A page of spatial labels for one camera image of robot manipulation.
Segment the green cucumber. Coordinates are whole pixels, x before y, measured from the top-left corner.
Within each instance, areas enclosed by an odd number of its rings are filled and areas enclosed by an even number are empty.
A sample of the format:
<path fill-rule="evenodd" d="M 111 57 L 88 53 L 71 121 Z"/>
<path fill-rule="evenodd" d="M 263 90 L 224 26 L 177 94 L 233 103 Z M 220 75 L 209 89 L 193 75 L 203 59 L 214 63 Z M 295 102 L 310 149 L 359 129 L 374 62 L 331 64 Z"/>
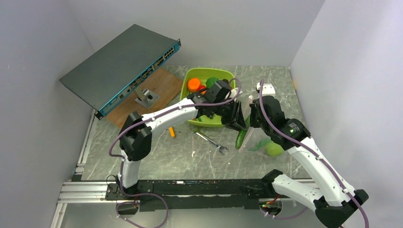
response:
<path fill-rule="evenodd" d="M 247 134 L 247 132 L 249 130 L 249 127 L 250 127 L 250 114 L 246 118 L 245 124 L 246 124 L 246 128 L 244 130 L 239 131 L 239 133 L 237 135 L 237 138 L 236 138 L 236 141 L 235 141 L 235 148 L 236 149 L 241 148 L 241 146 L 243 144 L 243 141 L 244 141 L 244 138 L 245 138 L 245 136 L 246 136 L 246 134 Z"/>

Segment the clear zip top bag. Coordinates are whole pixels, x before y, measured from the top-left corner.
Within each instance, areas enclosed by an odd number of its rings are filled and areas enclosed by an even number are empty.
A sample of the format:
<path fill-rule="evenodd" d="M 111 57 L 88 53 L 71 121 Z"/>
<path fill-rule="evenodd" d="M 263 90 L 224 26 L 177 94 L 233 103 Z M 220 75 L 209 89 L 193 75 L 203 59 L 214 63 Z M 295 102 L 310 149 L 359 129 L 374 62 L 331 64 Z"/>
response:
<path fill-rule="evenodd" d="M 250 95 L 248 97 L 248 101 L 247 104 L 244 106 L 244 110 L 243 112 L 243 116 L 246 118 L 248 117 L 248 115 L 250 114 L 251 110 L 249 107 L 249 104 L 251 104 L 253 101 L 253 96 Z M 239 151 L 248 151 L 248 152 L 253 152 L 253 151 L 249 151 L 249 148 L 256 145 L 259 141 L 265 140 L 265 139 L 271 139 L 269 136 L 267 136 L 262 129 L 260 128 L 253 128 L 253 127 L 249 127 L 249 130 L 244 138 L 243 144 L 241 146 L 240 149 L 238 149 Z M 261 153 L 264 155 L 267 155 L 265 152 L 265 146 L 261 147 L 258 151 L 254 151 L 255 153 Z"/>

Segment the green apple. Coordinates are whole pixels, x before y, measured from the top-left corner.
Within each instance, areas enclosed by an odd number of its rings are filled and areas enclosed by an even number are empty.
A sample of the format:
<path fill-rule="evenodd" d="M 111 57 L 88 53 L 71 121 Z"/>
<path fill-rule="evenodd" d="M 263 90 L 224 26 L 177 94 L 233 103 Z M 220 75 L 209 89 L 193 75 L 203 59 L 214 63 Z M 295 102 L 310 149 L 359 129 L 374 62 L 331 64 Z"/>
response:
<path fill-rule="evenodd" d="M 265 152 L 269 157 L 277 157 L 283 154 L 284 150 L 280 145 L 274 142 L 269 142 L 265 146 Z"/>

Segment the red apple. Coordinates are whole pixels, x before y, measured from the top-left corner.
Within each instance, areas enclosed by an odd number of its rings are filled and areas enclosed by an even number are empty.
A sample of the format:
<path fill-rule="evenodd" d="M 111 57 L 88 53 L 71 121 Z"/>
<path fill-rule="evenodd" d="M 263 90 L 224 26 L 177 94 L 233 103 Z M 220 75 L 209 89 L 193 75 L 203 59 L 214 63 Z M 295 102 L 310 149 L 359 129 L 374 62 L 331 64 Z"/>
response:
<path fill-rule="evenodd" d="M 207 90 L 207 87 L 205 85 L 200 85 L 197 92 L 203 95 L 206 93 L 206 90 Z"/>

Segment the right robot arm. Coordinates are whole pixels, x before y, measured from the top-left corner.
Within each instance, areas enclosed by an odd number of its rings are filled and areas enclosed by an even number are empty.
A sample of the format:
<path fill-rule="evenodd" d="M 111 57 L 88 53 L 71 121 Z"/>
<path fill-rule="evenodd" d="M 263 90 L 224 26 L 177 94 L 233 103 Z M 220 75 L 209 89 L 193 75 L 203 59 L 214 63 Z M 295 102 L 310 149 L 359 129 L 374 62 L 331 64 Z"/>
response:
<path fill-rule="evenodd" d="M 327 228 L 341 227 L 359 210 L 365 227 L 369 227 L 368 216 L 362 208 L 369 199 L 368 194 L 363 189 L 355 189 L 335 171 L 304 124 L 298 119 L 287 118 L 279 101 L 271 95 L 253 100 L 250 107 L 251 127 L 260 128 L 294 157 L 317 185 L 317 188 L 308 187 L 274 169 L 262 178 L 264 195 L 292 198 L 312 210 Z"/>

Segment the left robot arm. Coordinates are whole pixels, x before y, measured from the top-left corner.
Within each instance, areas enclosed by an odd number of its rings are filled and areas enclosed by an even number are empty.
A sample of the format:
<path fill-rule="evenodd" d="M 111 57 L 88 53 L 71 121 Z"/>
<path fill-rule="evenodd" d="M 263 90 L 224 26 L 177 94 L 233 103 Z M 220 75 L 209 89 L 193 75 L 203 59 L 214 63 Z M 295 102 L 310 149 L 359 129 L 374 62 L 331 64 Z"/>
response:
<path fill-rule="evenodd" d="M 218 80 L 211 87 L 190 93 L 160 111 L 143 115 L 131 113 L 116 140 L 123 162 L 118 174 L 118 194 L 126 200 L 136 195 L 141 160 L 150 153 L 153 137 L 169 127 L 201 116 L 216 115 L 226 128 L 246 129 L 241 102 L 237 100 L 240 94 L 240 87 L 231 89 L 228 82 Z"/>

